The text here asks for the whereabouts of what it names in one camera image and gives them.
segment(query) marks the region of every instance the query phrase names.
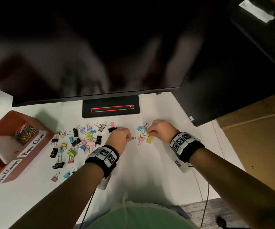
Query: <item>forearm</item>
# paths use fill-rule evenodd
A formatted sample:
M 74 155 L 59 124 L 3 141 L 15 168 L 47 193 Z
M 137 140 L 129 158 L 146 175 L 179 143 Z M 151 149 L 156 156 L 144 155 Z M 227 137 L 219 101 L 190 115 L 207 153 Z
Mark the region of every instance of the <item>forearm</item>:
M 73 228 L 103 177 L 98 165 L 86 163 L 10 228 Z
M 274 190 L 206 148 L 198 149 L 190 163 L 252 228 L 275 223 Z

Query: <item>gray carpet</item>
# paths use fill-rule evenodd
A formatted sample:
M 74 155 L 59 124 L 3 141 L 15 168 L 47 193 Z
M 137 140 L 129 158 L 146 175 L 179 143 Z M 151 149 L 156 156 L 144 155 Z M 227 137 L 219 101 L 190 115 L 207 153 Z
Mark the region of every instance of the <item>gray carpet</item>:
M 180 205 L 180 207 L 196 221 L 200 226 L 205 202 L 195 202 L 191 204 Z M 240 217 L 221 199 L 216 198 L 209 200 L 207 203 L 202 228 L 220 228 L 216 224 L 216 217 L 220 216 L 227 222 L 227 227 L 248 227 Z

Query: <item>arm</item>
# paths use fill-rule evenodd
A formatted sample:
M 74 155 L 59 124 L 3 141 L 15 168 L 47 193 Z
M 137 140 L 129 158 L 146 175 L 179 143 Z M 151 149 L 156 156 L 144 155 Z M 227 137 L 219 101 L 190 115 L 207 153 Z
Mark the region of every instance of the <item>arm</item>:
M 161 120 L 154 120 L 148 131 L 168 145 L 180 132 Z M 199 148 L 189 162 L 248 225 L 275 228 L 274 190 L 206 148 Z
M 106 145 L 114 147 L 121 155 L 130 141 L 129 129 L 118 127 L 113 131 Z M 71 177 L 45 196 L 25 213 L 10 229 L 15 228 L 73 228 L 91 195 L 104 177 L 103 169 L 86 163 Z

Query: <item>cardboard box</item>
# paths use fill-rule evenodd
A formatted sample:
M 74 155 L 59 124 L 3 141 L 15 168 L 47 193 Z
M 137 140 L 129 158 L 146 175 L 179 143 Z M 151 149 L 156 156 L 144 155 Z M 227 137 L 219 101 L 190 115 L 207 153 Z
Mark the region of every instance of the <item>cardboard box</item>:
M 217 120 L 246 171 L 275 190 L 275 95 Z
M 34 127 L 36 133 L 25 145 L 21 145 L 12 136 L 25 123 Z M 54 133 L 38 119 L 9 111 L 0 120 L 0 159 L 7 164 L 0 171 L 0 184 L 16 179 L 53 136 Z

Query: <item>left hand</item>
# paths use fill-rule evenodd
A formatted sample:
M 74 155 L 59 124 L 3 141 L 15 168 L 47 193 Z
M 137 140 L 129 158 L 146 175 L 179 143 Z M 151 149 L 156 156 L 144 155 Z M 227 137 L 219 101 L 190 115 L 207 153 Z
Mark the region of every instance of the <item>left hand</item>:
M 131 141 L 131 132 L 128 128 L 117 127 L 116 130 L 111 132 L 105 145 L 110 145 L 117 150 L 119 155 L 124 152 L 127 142 Z

